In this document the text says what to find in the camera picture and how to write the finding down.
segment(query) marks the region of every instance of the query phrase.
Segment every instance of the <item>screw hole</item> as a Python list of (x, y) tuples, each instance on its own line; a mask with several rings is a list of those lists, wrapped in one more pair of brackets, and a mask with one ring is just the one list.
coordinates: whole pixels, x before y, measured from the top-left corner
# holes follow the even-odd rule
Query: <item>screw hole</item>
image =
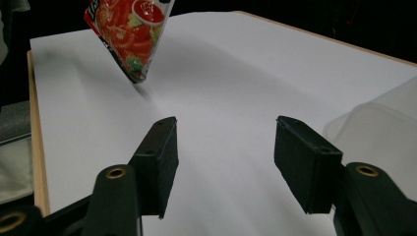
[(11, 212), (0, 218), (0, 233), (8, 232), (21, 225), (26, 219), (23, 212)]
[(378, 171), (368, 165), (358, 165), (356, 166), (356, 171), (358, 171), (359, 173), (366, 175), (366, 176), (370, 176), (370, 177), (377, 177), (378, 176)]
[(116, 167), (114, 169), (107, 171), (106, 177), (109, 179), (117, 179), (117, 178), (124, 176), (125, 174), (126, 174), (126, 169)]

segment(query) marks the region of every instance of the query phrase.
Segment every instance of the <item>red chip bag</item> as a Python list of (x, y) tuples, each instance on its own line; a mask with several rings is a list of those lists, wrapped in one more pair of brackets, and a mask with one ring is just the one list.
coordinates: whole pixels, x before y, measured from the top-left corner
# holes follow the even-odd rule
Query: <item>red chip bag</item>
[(84, 19), (134, 84), (147, 78), (174, 0), (91, 0)]

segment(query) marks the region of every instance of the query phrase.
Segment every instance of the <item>clear plastic container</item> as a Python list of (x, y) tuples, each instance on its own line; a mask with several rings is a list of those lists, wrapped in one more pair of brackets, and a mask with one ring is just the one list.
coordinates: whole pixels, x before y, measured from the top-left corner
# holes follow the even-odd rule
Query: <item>clear plastic container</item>
[(417, 77), (329, 122), (324, 137), (343, 151), (343, 164), (376, 165), (417, 200)]

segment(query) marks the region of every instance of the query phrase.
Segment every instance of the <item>table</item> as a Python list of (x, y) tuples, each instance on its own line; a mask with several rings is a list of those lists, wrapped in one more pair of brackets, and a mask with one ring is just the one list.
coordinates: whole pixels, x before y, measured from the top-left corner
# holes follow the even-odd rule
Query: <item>table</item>
[(153, 122), (177, 117), (180, 165), (165, 218), (143, 219), (146, 235), (334, 235), (331, 216), (305, 215), (275, 167), (275, 119), (320, 133), (417, 75), (411, 63), (244, 13), (170, 18), (138, 85), (91, 30), (30, 45), (46, 213), (89, 195)]

